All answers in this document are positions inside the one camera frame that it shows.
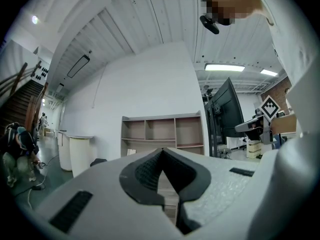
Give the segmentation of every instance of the shelving unit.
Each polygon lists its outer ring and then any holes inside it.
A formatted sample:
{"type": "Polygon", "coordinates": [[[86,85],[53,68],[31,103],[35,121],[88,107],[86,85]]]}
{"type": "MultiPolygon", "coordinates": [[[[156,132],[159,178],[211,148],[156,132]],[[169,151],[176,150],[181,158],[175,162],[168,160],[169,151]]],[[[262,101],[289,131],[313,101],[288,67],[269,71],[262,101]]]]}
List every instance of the shelving unit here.
{"type": "Polygon", "coordinates": [[[157,148],[177,148],[204,155],[201,113],[122,117],[121,156],[157,148]]]}

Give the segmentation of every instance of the white ceiling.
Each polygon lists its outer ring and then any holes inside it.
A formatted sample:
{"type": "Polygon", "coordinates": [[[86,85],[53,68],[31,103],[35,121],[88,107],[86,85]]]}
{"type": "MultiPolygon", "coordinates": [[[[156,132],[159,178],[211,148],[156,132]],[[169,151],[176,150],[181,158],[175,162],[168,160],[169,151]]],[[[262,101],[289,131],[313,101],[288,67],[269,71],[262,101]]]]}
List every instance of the white ceiling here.
{"type": "Polygon", "coordinates": [[[258,93],[277,79],[260,74],[262,69],[284,73],[262,16],[220,26],[220,34],[214,35],[199,21],[201,0],[32,0],[27,6],[56,31],[65,31],[48,75],[53,89],[63,83],[70,90],[107,63],[177,41],[185,42],[202,92],[204,85],[218,89],[230,77],[237,92],[258,93]],[[68,78],[71,67],[90,50],[90,62],[68,78]],[[241,73],[209,72],[205,63],[246,68],[241,73]]]}

